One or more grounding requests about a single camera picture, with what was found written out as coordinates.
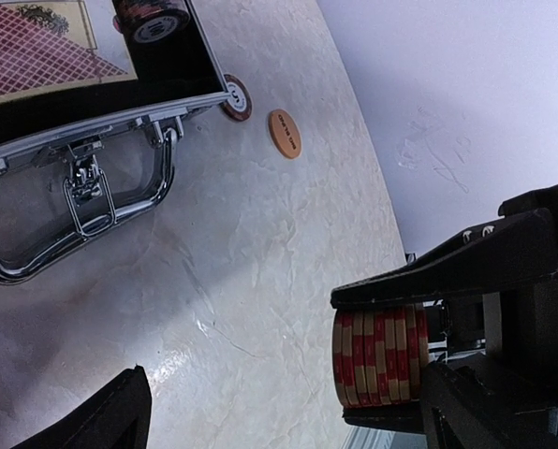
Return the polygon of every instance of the poker chip case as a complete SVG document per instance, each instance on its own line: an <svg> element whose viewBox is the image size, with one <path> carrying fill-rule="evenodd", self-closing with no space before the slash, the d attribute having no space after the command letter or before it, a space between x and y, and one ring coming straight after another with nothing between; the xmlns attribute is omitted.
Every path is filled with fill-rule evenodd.
<svg viewBox="0 0 558 449"><path fill-rule="evenodd" d="M1 284L26 281L157 206L173 183L173 154L184 136L183 122L229 97L190 0L184 1L189 23L149 45L113 29L116 17L111 0L95 1L106 2L107 10L112 11L106 24L122 39L127 54L120 64L112 64L98 53L106 51L108 40L98 47L97 33L87 40L82 33L73 35L70 20L51 21L49 26L60 24L57 29L19 22L23 13L37 10L58 20L56 11L32 5L14 9L12 4L0 2L0 182L19 170L33 170L32 176L38 177L40 169L61 165L68 173L61 191L71 217L71 224L40 238L31 252L7 260L0 257ZM18 49L12 41L3 44L7 27L13 34L23 29ZM85 43L78 44L80 38ZM31 64L27 55L31 55ZM31 77L21 79L23 70L31 72ZM49 81L36 88L37 77L53 74L59 77L56 82L62 80L59 84ZM154 151L152 178L138 195L112 192L97 161L107 151L107 139L124 133L145 134Z"/></svg>

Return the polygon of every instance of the chrome frame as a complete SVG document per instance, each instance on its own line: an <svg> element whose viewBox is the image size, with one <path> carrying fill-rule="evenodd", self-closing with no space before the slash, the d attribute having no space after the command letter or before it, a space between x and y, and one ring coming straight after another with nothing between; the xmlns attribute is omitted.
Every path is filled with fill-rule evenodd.
<svg viewBox="0 0 558 449"><path fill-rule="evenodd" d="M185 1L213 62L221 91L71 123L0 145L0 176L28 167L44 167L61 160L69 165L70 175L64 182L63 192L73 219L72 225L41 241L35 253L23 255L16 260L4 260L0 257L0 284L12 285L31 279L87 243L153 209L169 193L175 174L173 154L179 140L184 136L182 118L187 120L194 112L218 105L229 98L225 77L194 5L191 0ZM116 201L110 192L106 175L97 166L95 156L86 153L78 158L69 157L69 154L73 153L72 146L82 139L96 139L100 142L98 149L101 149L103 139L138 130L150 132L150 142L154 150L154 174L140 195ZM78 198L78 192L84 193L80 187L85 186L74 184L73 177L77 173L73 170L77 167L73 165L86 158L92 158L94 163L88 165L95 168L90 174L94 191L88 193L88 200L104 196L107 199L107 208L89 216L82 223L76 208L80 207L83 201L83 198Z"/></svg>

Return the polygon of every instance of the white countertop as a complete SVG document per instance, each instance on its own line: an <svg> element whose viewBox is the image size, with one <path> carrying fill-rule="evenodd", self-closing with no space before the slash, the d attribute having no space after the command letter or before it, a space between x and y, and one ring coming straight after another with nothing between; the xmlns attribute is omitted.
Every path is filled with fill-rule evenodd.
<svg viewBox="0 0 558 449"><path fill-rule="evenodd" d="M157 210L30 282L0 287L0 448L136 364L153 393L151 448L345 440L330 290L404 263L366 125L314 0L196 7L254 114L234 123L214 109L187 123L176 182ZM277 108L301 130L294 161L267 131ZM127 149L139 145L135 136L110 144L123 152L110 172L140 172ZM43 179L29 182L48 204L60 195L58 184L50 193ZM13 225L44 216L3 219L0 243L14 247Z"/></svg>

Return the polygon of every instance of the metal latch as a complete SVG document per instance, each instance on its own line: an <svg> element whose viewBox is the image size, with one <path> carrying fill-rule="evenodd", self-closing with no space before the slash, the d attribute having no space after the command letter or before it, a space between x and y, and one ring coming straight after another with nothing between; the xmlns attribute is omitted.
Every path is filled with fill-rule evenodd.
<svg viewBox="0 0 558 449"><path fill-rule="evenodd" d="M103 148L102 142L99 142L98 147ZM71 212L75 230L83 238L89 239L114 226L117 223L117 211L114 207L107 176L98 165L95 155L89 153L88 156L77 158L77 152L74 152L73 149L69 153L75 159L67 161L70 173L63 182L65 200ZM105 224L98 226L96 229L89 229L88 226L81 223L78 209L93 199L102 196L107 200L109 207L108 216L110 218Z"/></svg>
<svg viewBox="0 0 558 449"><path fill-rule="evenodd" d="M32 161L35 167L44 167L56 161L68 166L63 192L74 225L47 236L32 253L25 253L12 261L0 257L0 283L11 285L27 281L91 239L153 209L165 199L175 174L173 154L184 135L181 118L165 120L164 127L149 118L148 121L140 120L130 129L138 128L143 128L154 152L153 175L142 192L135 196L119 196L115 199L116 204L112 200L107 176L96 159L96 154L104 148L103 136L99 133L101 130L95 135L74 139L71 143L44 148L38 154L39 157ZM6 161L3 161L0 170L6 168ZM106 207L94 204L101 202L99 198L106 200L102 201L107 204Z"/></svg>

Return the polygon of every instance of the chrome case handle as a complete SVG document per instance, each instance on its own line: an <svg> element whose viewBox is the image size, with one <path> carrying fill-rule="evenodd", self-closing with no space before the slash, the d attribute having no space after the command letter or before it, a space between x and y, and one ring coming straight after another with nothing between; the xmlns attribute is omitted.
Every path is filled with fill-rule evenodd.
<svg viewBox="0 0 558 449"><path fill-rule="evenodd" d="M14 261L0 258L1 284L12 285L29 280L88 242L153 209L165 199L173 183L173 155L179 139L183 137L183 127L179 117L175 119L177 129L170 126L163 131L158 122L152 123L152 127L154 174L141 195L127 198L121 204L115 204L113 201L106 175L93 153L84 148L81 152L67 152L64 160L69 164L69 176L64 181L63 191L73 225L55 234L37 253ZM77 209L102 196L107 200L108 210L91 216L82 223Z"/></svg>

